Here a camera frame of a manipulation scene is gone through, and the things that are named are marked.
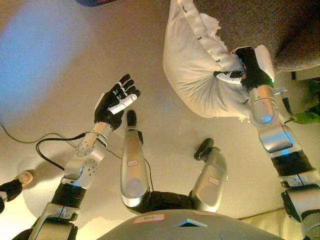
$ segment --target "person's shoe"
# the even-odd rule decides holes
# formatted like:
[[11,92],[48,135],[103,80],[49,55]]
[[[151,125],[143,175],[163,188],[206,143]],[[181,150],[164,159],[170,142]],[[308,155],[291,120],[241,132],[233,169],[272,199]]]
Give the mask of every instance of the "person's shoe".
[[22,184],[22,187],[25,187],[32,182],[32,180],[34,179],[34,175],[31,171],[27,170],[19,173],[19,175],[16,176],[14,179],[18,179],[19,182]]
[[201,143],[198,151],[193,155],[193,158],[197,161],[204,160],[204,158],[211,152],[213,145],[214,140],[212,138],[207,138]]

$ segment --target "black cable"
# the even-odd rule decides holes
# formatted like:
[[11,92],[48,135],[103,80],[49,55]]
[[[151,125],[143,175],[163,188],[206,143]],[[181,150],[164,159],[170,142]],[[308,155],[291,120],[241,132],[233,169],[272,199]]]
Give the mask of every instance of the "black cable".
[[85,136],[86,134],[83,132],[81,134],[79,134],[78,136],[75,136],[75,137],[72,137],[72,138],[54,138],[54,137],[49,137],[49,138],[45,138],[45,139],[42,139],[40,140],[36,146],[35,146],[35,150],[36,152],[40,155],[40,157],[42,157],[44,160],[46,160],[47,162],[51,163],[52,165],[60,168],[61,170],[65,170],[65,168],[61,165],[59,165],[58,163],[50,160],[49,158],[47,158],[45,155],[42,154],[42,152],[40,151],[40,144],[42,144],[43,142],[46,142],[46,141],[73,141],[73,140],[77,140],[77,139],[81,139]]
[[112,153],[113,155],[115,155],[118,159],[122,159],[121,157],[119,157],[118,155],[116,155],[114,152],[110,151],[109,149],[105,149],[107,150],[109,153]]
[[154,191],[154,184],[152,182],[152,177],[151,177],[151,167],[150,167],[150,164],[149,162],[147,161],[147,159],[144,159],[146,161],[146,163],[148,164],[149,166],[149,176],[150,176],[150,182],[151,182],[151,188],[152,188],[152,191]]
[[[7,129],[5,128],[5,126],[2,124],[2,122],[0,122],[0,125],[3,129],[3,131],[8,135],[9,138],[13,139],[14,141],[18,142],[18,143],[21,143],[21,144],[34,144],[34,143],[37,143],[39,142],[41,139],[45,138],[46,136],[49,136],[49,135],[56,135],[56,136],[59,136],[60,138],[62,139],[65,139],[64,136],[62,136],[61,134],[59,133],[56,133],[56,132],[50,132],[50,133],[47,133],[45,134],[44,136],[40,137],[39,139],[35,140],[35,141],[22,141],[22,140],[19,140],[19,139],[16,139],[15,137],[13,137],[10,133],[8,133]],[[75,145],[73,145],[71,142],[68,142],[67,143],[72,146],[73,148],[76,148]]]

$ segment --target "robotic hand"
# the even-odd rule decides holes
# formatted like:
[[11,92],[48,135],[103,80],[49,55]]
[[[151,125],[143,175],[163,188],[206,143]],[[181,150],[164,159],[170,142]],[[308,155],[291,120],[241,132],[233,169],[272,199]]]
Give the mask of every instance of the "robotic hand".
[[116,130],[122,123],[124,109],[132,104],[141,94],[130,75],[123,76],[109,92],[103,93],[96,105],[94,123],[104,122]]
[[30,231],[24,231],[30,236],[15,239],[76,239],[78,228],[70,222],[77,219],[86,190],[105,156],[108,135],[121,125],[124,109],[141,94],[133,84],[134,81],[127,74],[109,92],[102,94],[95,108],[95,125],[91,132],[86,133],[74,156],[66,164],[64,176],[52,201],[46,205],[31,234]]
[[274,71],[264,46],[237,48],[245,72],[215,72],[225,82],[242,84],[249,93],[252,112],[250,122],[258,131],[259,140],[276,168],[286,191],[281,194],[288,216],[302,223],[305,239],[320,237],[320,176],[278,110],[275,95],[281,94],[291,114],[286,89],[273,89]]

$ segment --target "white fabric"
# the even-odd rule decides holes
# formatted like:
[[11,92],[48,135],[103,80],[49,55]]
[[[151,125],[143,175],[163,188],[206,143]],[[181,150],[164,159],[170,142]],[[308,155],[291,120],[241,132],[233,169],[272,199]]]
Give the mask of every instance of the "white fabric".
[[205,117],[249,118],[247,90],[213,76],[214,71],[242,71],[216,36],[219,22],[199,14],[192,0],[171,0],[166,27],[163,69],[177,95]]

